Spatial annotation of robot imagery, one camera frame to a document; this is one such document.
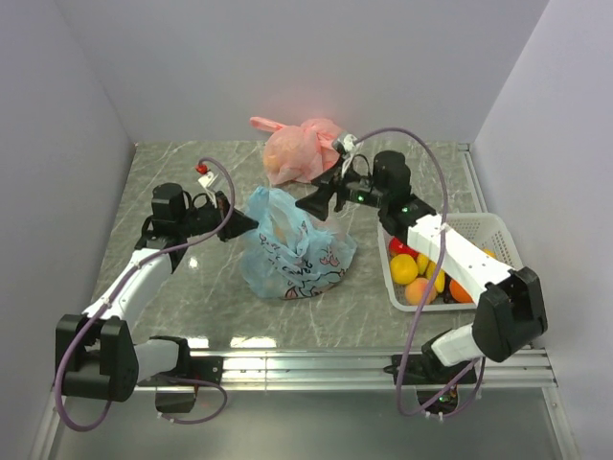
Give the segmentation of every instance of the plastic bag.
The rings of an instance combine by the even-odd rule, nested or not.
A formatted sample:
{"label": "plastic bag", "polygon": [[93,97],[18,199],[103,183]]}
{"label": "plastic bag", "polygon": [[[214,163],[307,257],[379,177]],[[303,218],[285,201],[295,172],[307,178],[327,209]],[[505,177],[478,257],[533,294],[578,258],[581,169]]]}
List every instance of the plastic bag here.
{"label": "plastic bag", "polygon": [[357,244],[338,225],[317,221],[280,189],[258,187],[245,214],[257,229],[241,238],[240,272],[261,298],[314,297],[338,284],[352,263]]}
{"label": "plastic bag", "polygon": [[264,169],[272,185],[289,180],[310,182],[338,160],[332,141],[342,128],[325,118],[287,126],[266,118],[250,119],[253,127],[272,132],[263,152]]}

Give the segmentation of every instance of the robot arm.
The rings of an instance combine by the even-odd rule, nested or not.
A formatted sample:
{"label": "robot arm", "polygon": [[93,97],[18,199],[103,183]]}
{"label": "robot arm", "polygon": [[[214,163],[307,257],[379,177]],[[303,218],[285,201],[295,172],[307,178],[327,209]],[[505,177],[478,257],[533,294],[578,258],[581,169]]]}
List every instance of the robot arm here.
{"label": "robot arm", "polygon": [[412,193],[411,171],[404,155],[382,151],[375,156],[373,173],[360,175],[352,168],[353,140],[342,135],[334,143],[340,158],[336,165],[313,179],[313,194],[296,206],[319,220],[328,217],[329,201],[336,195],[334,211],[345,202],[378,209],[383,228],[413,249],[437,260],[441,232],[445,232],[443,270],[455,279],[477,304],[472,324],[434,337],[422,347],[423,367],[431,375],[477,357],[502,362],[547,331],[540,283],[527,267],[514,270],[475,247],[455,230],[442,225],[442,217]]}
{"label": "robot arm", "polygon": [[[160,250],[186,243],[190,237],[213,231],[227,214],[229,202],[224,193],[207,190],[203,195],[206,203],[196,207],[180,185],[167,183],[156,187],[151,200],[152,214],[143,225],[125,270],[83,314],[66,314],[60,319],[56,327],[56,369],[84,324],[107,303],[127,272],[138,266],[72,354],[62,382],[63,395],[122,402],[141,380],[162,372],[174,376],[189,374],[190,348],[186,339],[155,336],[134,346],[129,331],[179,266],[187,248],[142,264],[143,261]],[[256,221],[235,209],[217,235],[226,242],[257,226]]]}

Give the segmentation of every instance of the blue plastic bag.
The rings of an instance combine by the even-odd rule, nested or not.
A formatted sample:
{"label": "blue plastic bag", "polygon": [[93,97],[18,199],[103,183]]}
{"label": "blue plastic bag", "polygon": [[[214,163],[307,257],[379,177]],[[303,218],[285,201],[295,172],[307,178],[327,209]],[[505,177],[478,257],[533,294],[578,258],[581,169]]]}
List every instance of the blue plastic bag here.
{"label": "blue plastic bag", "polygon": [[245,233],[240,272],[261,298],[313,297],[338,284],[352,263],[357,244],[295,205],[281,189],[258,187],[245,214],[257,229]]}

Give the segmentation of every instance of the lemon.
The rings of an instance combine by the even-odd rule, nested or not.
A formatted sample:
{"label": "lemon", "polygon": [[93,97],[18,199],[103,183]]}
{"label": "lemon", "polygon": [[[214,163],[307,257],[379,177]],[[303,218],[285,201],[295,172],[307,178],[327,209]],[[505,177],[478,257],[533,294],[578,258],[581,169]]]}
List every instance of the lemon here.
{"label": "lemon", "polygon": [[418,277],[418,265],[408,254],[398,254],[390,261],[392,280],[399,285],[408,285]]}

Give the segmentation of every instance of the pink plastic bag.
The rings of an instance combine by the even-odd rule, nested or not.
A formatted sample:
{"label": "pink plastic bag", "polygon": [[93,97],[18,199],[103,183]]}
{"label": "pink plastic bag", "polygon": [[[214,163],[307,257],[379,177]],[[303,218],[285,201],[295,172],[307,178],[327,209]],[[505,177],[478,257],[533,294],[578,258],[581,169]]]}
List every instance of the pink plastic bag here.
{"label": "pink plastic bag", "polygon": [[272,185],[288,180],[310,182],[338,160],[332,141],[343,129],[325,118],[287,126],[266,118],[252,117],[252,127],[272,132],[266,142],[263,163]]}

